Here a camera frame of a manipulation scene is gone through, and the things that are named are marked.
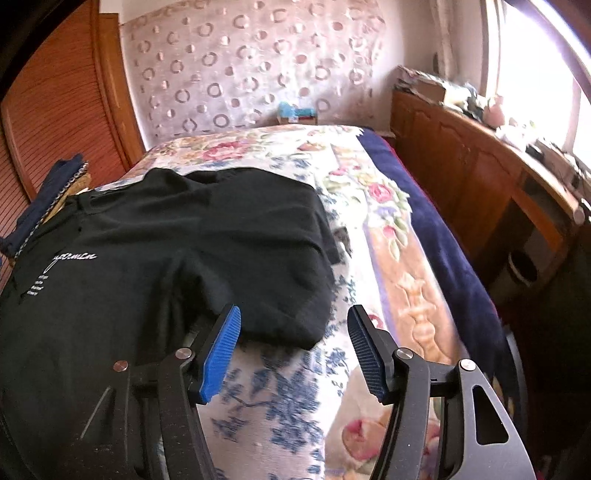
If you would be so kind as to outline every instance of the small box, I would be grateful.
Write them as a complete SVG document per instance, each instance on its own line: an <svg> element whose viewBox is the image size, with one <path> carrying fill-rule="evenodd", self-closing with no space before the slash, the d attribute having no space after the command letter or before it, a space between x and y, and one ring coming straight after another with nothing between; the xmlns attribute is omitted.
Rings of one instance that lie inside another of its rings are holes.
<svg viewBox="0 0 591 480"><path fill-rule="evenodd" d="M299 116L296 118L297 118L297 122L290 122L290 119L286 118L284 116L277 117L280 125L286 125L286 124L318 125L318 117L317 116Z"/></svg>
<svg viewBox="0 0 591 480"><path fill-rule="evenodd" d="M413 88L428 99L447 105L457 105L466 102L470 96L470 91L465 87L447 82L441 83L425 77L417 78L417 83L413 85Z"/></svg>

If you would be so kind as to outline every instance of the pink rose pattern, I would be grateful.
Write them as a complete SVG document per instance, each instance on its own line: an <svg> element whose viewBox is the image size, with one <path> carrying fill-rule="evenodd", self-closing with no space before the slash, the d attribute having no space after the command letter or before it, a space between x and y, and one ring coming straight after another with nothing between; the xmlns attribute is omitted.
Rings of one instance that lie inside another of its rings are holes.
<svg viewBox="0 0 591 480"><path fill-rule="evenodd" d="M386 203L393 199L392 190L381 183L372 183L369 186L369 194L378 203Z"/></svg>
<svg viewBox="0 0 591 480"><path fill-rule="evenodd" d="M248 145L244 141L222 142L208 148L203 153L203 159L205 161L240 159L248 151Z"/></svg>

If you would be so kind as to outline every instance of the cardboard box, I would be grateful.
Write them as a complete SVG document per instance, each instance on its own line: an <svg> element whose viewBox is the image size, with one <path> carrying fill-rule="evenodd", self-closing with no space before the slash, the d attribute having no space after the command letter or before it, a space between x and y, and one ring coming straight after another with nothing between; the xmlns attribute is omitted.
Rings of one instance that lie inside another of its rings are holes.
<svg viewBox="0 0 591 480"><path fill-rule="evenodd" d="M292 123L297 123L297 124L302 124L302 125L318 125L318 117L317 116L300 116L300 117L298 117L297 122L290 122L290 119L283 117L283 116L278 116L277 120L279 120L280 125L292 124Z"/></svg>

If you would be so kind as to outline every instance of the wooden cabinet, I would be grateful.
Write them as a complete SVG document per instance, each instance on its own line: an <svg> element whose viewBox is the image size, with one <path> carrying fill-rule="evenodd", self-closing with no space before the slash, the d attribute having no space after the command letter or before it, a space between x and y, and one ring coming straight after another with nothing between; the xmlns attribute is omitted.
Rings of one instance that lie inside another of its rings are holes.
<svg viewBox="0 0 591 480"><path fill-rule="evenodd" d="M450 123L439 123L431 143L431 170L439 175L429 175L425 189L444 218L451 219L456 210L459 193L472 165L470 148L466 146L465 132Z"/></svg>
<svg viewBox="0 0 591 480"><path fill-rule="evenodd" d="M471 259L478 256L501 220L511 200L511 181L493 154L475 151L474 168L464 182L457 208L451 217L444 217Z"/></svg>
<svg viewBox="0 0 591 480"><path fill-rule="evenodd" d="M400 159L474 261L511 201L519 164L484 127L406 93L394 93L391 128Z"/></svg>
<svg viewBox="0 0 591 480"><path fill-rule="evenodd" d="M537 228L552 251L567 243L578 201L540 163L463 115L394 92L396 151L485 283ZM556 223L526 191L533 181L561 210Z"/></svg>

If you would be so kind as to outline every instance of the cabinet door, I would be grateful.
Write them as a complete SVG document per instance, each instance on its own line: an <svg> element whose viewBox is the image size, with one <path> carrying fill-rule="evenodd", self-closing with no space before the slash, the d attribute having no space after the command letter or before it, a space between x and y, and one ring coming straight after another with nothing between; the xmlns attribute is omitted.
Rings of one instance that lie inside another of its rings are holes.
<svg viewBox="0 0 591 480"><path fill-rule="evenodd" d="M515 184L492 152L478 149L473 161L452 220L452 228L471 260L478 256L501 219Z"/></svg>
<svg viewBox="0 0 591 480"><path fill-rule="evenodd" d="M467 176L470 149L465 145L465 132L462 133L464 135L452 124L440 124L430 158L425 160L426 167L431 171L425 179L425 191L448 222L453 217Z"/></svg>
<svg viewBox="0 0 591 480"><path fill-rule="evenodd" d="M401 157L401 159L421 187L427 185L430 182L430 177L437 174L433 171L432 156L436 131L437 122L431 116L431 112L427 109L413 112L410 132L401 153L404 158Z"/></svg>

